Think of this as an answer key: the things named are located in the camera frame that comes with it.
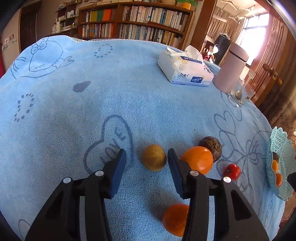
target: tissue box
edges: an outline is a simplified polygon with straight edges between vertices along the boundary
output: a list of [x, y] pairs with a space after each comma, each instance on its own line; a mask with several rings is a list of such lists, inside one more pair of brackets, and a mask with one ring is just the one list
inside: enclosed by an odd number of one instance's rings
[[[200, 59], [202, 56], [198, 50], [192, 46], [189, 47], [189, 49], [186, 48], [187, 51], [185, 50], [182, 53], [175, 52], [170, 48], [168, 48], [168, 51], [162, 51], [158, 58], [158, 66], [172, 84], [209, 86], [214, 74]], [[184, 64], [188, 63], [194, 65], [194, 68], [184, 73], [181, 72], [181, 67], [184, 69]]]

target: light blue towel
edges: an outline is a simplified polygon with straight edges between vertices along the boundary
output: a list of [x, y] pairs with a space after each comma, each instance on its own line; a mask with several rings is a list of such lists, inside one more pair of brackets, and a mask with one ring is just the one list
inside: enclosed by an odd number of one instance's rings
[[[164, 49], [144, 41], [56, 36], [14, 61], [0, 80], [0, 210], [19, 237], [25, 238], [64, 177], [85, 178], [124, 148], [128, 159], [118, 194], [106, 200], [114, 241], [181, 240], [161, 224], [164, 210], [182, 202], [168, 164], [151, 172], [140, 157], [152, 143], [181, 156], [205, 136], [223, 146], [207, 176], [221, 179], [226, 165], [237, 163], [238, 186], [269, 237], [275, 236], [284, 202], [266, 177], [266, 118], [252, 102], [235, 107], [213, 84], [171, 84], [157, 65]], [[210, 198], [208, 240], [213, 204]]]

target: red tomato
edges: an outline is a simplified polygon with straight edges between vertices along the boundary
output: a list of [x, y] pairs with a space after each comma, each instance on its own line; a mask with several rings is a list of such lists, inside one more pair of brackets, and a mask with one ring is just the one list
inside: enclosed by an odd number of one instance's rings
[[230, 177], [231, 180], [235, 181], [239, 178], [240, 168], [236, 164], [230, 164], [225, 168], [224, 176]]

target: fruit bowl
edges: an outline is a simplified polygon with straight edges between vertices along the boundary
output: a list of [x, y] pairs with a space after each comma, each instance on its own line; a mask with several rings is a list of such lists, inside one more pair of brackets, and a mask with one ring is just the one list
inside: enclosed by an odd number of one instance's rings
[[[279, 155], [279, 171], [283, 176], [283, 183], [278, 188], [276, 185], [276, 173], [272, 169], [272, 152]], [[296, 171], [295, 150], [292, 142], [287, 138], [287, 133], [283, 129], [275, 127], [272, 130], [269, 145], [266, 153], [266, 171], [270, 187], [276, 196], [287, 201], [292, 196], [293, 188], [287, 181], [289, 174]]]

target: glass cup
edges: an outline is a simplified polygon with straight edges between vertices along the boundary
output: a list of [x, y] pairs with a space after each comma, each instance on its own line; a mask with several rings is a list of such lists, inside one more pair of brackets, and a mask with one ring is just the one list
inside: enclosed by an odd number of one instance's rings
[[240, 77], [238, 83], [232, 88], [228, 97], [236, 104], [237, 107], [243, 106], [251, 99], [255, 91], [249, 84], [245, 84], [245, 80]]

